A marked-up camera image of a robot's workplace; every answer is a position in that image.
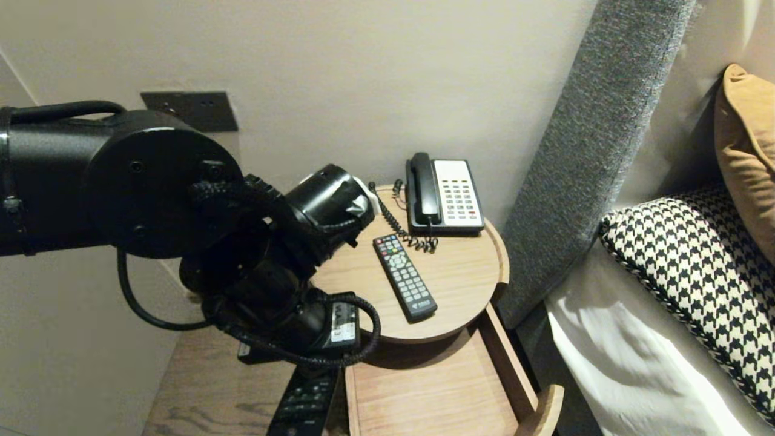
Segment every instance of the round wooden tray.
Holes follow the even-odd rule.
[[[381,186],[377,191],[407,229],[404,196],[393,198],[389,186]],[[392,233],[385,218],[377,216],[358,237],[356,248],[340,248],[312,278],[316,286],[329,294],[352,291],[373,304],[386,341],[422,343],[454,334],[484,310],[495,286],[508,280],[508,262],[501,261],[508,257],[500,235],[489,221],[479,237],[441,237],[435,254],[415,251],[403,243],[439,307],[430,318],[410,324],[372,245],[375,237]],[[360,313],[360,326],[366,331],[372,328],[364,312]]]

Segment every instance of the gray upholstered headboard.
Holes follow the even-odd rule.
[[[615,200],[695,1],[600,0],[502,237],[514,327],[589,249]]]

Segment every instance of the open drawer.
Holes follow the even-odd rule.
[[[345,371],[352,436],[549,435],[563,388],[536,395],[491,304],[428,344],[383,343]]]

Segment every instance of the tv remote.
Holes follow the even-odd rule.
[[[437,308],[436,301],[425,287],[398,237],[392,234],[374,238],[374,250],[404,310],[406,320],[414,323],[433,315]]]
[[[305,374],[308,371],[296,367],[267,436],[320,436],[323,432],[341,371],[336,368]]]

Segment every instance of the telephone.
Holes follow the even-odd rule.
[[[406,161],[406,210],[414,236],[477,236],[484,219],[468,161]]]

